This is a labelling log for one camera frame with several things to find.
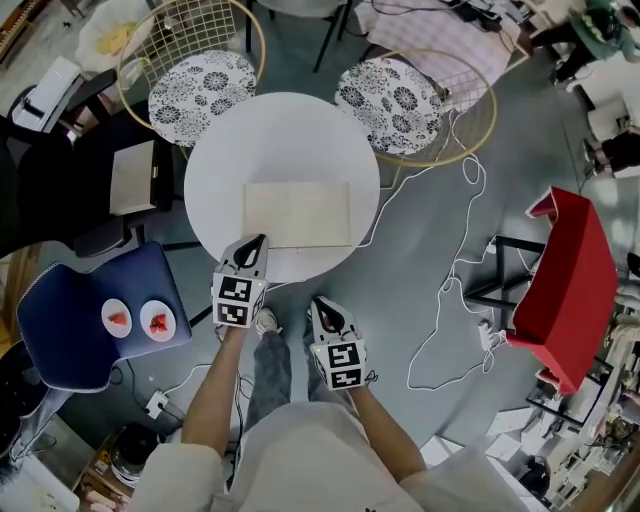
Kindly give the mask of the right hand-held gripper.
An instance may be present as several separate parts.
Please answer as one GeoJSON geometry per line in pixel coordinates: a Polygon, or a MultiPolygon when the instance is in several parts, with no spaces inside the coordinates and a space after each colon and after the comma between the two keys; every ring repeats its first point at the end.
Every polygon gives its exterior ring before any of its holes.
{"type": "Polygon", "coordinates": [[[354,317],[343,306],[314,297],[310,305],[314,342],[311,362],[331,391],[363,386],[367,349],[354,317]]]}

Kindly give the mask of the person's left leg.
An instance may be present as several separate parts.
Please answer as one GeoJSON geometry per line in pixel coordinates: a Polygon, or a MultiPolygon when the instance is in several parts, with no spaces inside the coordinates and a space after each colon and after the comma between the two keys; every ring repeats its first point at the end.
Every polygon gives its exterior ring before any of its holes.
{"type": "Polygon", "coordinates": [[[254,385],[247,410],[250,430],[291,399],[290,349],[276,331],[265,332],[254,350],[254,385]]]}

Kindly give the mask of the grey chair black legs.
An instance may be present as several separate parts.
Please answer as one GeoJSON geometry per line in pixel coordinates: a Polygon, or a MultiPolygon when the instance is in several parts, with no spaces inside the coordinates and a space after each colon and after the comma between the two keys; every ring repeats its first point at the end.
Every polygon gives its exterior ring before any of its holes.
{"type": "Polygon", "coordinates": [[[245,0],[245,7],[252,13],[256,3],[267,9],[271,20],[281,13],[300,19],[320,19],[329,23],[312,69],[316,74],[335,31],[338,31],[336,40],[342,40],[355,0],[245,0]]]}

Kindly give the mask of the black table frame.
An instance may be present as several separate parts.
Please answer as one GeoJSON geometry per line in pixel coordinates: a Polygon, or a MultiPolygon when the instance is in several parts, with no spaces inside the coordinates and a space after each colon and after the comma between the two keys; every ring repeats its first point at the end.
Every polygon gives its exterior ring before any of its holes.
{"type": "Polygon", "coordinates": [[[530,283],[533,279],[533,273],[526,271],[520,276],[507,278],[505,269],[505,250],[507,248],[515,250],[524,250],[525,252],[536,253],[542,255],[545,245],[539,242],[527,241],[502,235],[496,235],[498,247],[495,254],[495,276],[494,278],[476,289],[466,292],[463,299],[473,305],[487,306],[489,308],[498,309],[500,311],[499,328],[507,333],[512,332],[509,327],[509,320],[512,317],[516,302],[510,301],[510,292],[530,283]]]}

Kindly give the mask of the blue padded chair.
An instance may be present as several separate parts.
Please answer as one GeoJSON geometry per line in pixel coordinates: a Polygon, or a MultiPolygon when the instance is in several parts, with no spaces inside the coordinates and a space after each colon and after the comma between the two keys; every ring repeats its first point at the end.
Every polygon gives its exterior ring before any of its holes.
{"type": "Polygon", "coordinates": [[[56,263],[30,286],[17,307],[22,339],[44,383],[73,393],[96,393],[110,381],[116,363],[192,339],[191,327],[161,245],[146,243],[89,272],[56,263]],[[133,321],[130,334],[117,339],[103,326],[101,308],[122,301],[133,321]],[[150,300],[165,303],[176,319],[166,343],[143,331],[140,310],[150,300]]]}

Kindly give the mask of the floral seat cushion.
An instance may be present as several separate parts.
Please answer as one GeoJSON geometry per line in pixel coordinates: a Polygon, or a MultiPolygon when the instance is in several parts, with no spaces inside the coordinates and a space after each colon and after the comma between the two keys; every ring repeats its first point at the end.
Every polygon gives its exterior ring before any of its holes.
{"type": "Polygon", "coordinates": [[[166,141],[192,147],[212,120],[255,94],[257,76],[242,55],[208,50],[185,58],[151,89],[153,130],[166,141]]]}
{"type": "Polygon", "coordinates": [[[334,101],[353,116],[377,151],[416,154],[438,136],[442,100],[432,83],[413,66],[376,57],[342,73],[334,101]]]}

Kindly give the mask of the red tablecloth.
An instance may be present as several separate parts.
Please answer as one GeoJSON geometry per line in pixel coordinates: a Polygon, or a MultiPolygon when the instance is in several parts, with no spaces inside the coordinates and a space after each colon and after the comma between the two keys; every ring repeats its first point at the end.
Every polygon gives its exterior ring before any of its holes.
{"type": "Polygon", "coordinates": [[[573,394],[609,324],[618,287],[615,262],[590,200],[550,187],[526,214],[547,217],[551,231],[507,342],[529,349],[553,375],[556,390],[573,394]]]}

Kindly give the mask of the black round pot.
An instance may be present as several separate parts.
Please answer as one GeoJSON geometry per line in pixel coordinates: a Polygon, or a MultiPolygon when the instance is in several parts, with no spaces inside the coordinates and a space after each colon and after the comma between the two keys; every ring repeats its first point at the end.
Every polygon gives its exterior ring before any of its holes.
{"type": "Polygon", "coordinates": [[[110,448],[111,470],[115,477],[135,489],[146,461],[160,442],[160,436],[144,425],[125,425],[114,437],[110,448]]]}

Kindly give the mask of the white device box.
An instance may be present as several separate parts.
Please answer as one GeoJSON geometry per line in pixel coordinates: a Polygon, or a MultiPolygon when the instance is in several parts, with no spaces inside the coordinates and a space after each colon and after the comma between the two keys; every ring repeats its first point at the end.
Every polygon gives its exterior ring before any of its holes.
{"type": "Polygon", "coordinates": [[[50,132],[83,83],[80,67],[58,57],[35,87],[15,102],[8,118],[24,128],[50,132]]]}

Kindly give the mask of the person's white left shoe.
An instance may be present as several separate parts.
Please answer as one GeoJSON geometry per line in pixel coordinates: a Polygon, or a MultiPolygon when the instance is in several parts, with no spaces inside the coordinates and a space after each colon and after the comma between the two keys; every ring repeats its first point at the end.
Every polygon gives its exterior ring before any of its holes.
{"type": "Polygon", "coordinates": [[[269,308],[262,308],[255,319],[255,330],[260,337],[269,333],[279,334],[282,328],[279,326],[275,314],[269,308]]]}

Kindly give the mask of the green backpack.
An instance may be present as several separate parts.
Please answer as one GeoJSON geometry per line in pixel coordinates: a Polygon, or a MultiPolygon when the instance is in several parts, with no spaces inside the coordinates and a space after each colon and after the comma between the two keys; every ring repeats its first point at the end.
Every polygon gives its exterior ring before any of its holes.
{"type": "Polygon", "coordinates": [[[598,41],[608,43],[619,36],[621,26],[613,7],[591,7],[576,19],[576,30],[581,30],[598,41]]]}

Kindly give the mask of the grey flat box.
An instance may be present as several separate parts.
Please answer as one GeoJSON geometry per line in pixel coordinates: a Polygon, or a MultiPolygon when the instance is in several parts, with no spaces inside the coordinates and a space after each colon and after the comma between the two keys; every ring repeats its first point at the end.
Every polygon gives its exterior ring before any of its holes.
{"type": "Polygon", "coordinates": [[[114,153],[109,201],[111,215],[125,216],[156,207],[157,152],[157,142],[150,140],[114,153]]]}

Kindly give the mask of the black shelf frame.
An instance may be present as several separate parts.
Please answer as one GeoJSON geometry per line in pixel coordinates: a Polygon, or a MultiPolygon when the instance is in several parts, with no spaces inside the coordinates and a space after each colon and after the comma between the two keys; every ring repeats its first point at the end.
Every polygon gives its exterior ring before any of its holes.
{"type": "Polygon", "coordinates": [[[526,403],[578,431],[590,421],[599,422],[596,416],[605,413],[613,401],[616,371],[612,364],[595,357],[578,388],[566,391],[559,378],[543,367],[536,372],[536,384],[526,403]]]}

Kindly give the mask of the cream cloth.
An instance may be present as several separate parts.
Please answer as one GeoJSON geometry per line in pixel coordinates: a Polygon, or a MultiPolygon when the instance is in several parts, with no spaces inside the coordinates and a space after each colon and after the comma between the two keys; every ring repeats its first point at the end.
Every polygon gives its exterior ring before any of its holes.
{"type": "Polygon", "coordinates": [[[243,233],[272,249],[346,247],[352,242],[347,182],[273,182],[243,189],[243,233]]]}

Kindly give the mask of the white round table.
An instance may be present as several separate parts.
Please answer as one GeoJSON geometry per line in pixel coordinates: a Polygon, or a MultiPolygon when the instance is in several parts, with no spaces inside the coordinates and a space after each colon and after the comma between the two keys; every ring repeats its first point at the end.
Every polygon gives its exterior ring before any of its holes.
{"type": "Polygon", "coordinates": [[[309,280],[353,253],[377,213],[380,176],[359,124],[334,105],[293,92],[245,100],[215,118],[193,148],[184,180],[191,228],[219,259],[243,234],[245,186],[296,182],[348,183],[351,243],[271,247],[266,277],[275,283],[309,280]]]}

